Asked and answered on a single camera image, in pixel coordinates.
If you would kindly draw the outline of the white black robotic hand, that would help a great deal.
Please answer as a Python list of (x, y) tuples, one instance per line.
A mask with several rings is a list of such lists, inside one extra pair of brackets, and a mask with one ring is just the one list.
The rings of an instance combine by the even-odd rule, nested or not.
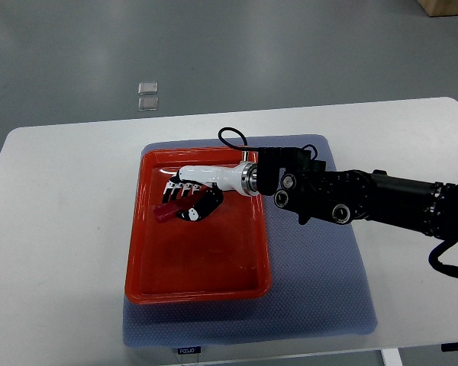
[(257, 196), (256, 173), (256, 163), (249, 161), (242, 161), (233, 168), (185, 165), (167, 181), (161, 203), (208, 189), (208, 195), (198, 203), (198, 210), (205, 219), (222, 204), (226, 191), (235, 191), (244, 197)]

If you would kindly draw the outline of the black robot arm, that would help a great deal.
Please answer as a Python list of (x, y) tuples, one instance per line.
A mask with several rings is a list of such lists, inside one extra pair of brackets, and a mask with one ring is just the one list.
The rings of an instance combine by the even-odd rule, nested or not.
[(458, 279), (458, 184), (396, 178), (381, 170), (329, 172), (308, 144), (255, 147), (256, 167), (243, 179), (250, 192), (298, 216), (346, 225), (371, 220), (435, 237), (430, 266)]

